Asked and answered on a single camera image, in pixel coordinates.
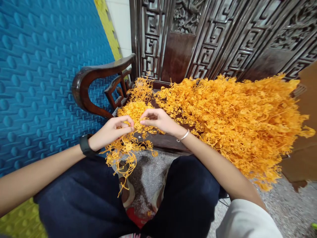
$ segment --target blue foam mat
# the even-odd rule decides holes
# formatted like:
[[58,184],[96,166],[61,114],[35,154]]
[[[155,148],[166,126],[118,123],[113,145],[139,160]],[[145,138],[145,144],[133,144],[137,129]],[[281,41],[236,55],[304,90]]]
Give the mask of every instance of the blue foam mat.
[[[106,120],[74,102],[86,65],[114,61],[93,0],[0,0],[0,177],[78,143]],[[96,80],[92,101],[112,110]]]

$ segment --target smartwatch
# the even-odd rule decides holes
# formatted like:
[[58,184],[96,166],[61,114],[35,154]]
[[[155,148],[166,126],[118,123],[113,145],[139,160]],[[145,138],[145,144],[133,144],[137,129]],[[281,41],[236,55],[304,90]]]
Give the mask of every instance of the smartwatch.
[[79,139],[79,145],[80,149],[82,150],[83,154],[87,157],[94,157],[96,154],[99,154],[100,150],[98,151],[93,151],[89,144],[88,144],[88,139],[92,137],[92,134],[86,134]]

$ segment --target silver bracelet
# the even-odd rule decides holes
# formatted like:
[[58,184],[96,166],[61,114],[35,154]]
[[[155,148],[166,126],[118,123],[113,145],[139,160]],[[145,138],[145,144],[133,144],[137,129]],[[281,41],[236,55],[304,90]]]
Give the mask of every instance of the silver bracelet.
[[189,129],[187,129],[187,132],[186,132],[186,134],[183,136],[183,138],[177,139],[177,142],[180,142],[180,141],[181,141],[182,139],[184,139],[188,134],[189,134]]

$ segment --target floor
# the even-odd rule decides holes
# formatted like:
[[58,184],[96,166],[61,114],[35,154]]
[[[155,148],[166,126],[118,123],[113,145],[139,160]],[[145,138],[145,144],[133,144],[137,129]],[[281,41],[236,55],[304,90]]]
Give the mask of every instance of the floor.
[[[151,209],[152,196],[161,187],[166,168],[178,156],[159,151],[158,157],[153,158],[151,152],[136,152],[137,166],[129,178],[136,191],[131,205],[136,215],[144,217]],[[317,222],[317,183],[311,182],[296,193],[286,179],[280,179],[270,192],[260,195],[283,237],[317,237],[310,227]],[[230,204],[230,199],[221,201]],[[215,230],[226,211],[227,207],[219,202],[208,237],[216,237]]]

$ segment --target red object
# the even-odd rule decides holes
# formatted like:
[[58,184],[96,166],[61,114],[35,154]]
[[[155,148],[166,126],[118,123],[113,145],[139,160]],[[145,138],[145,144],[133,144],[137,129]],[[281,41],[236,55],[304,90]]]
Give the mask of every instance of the red object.
[[142,219],[138,216],[136,216],[134,214],[134,208],[129,208],[126,213],[128,214],[128,217],[141,229],[144,224],[150,220],[151,218],[148,218],[148,219]]

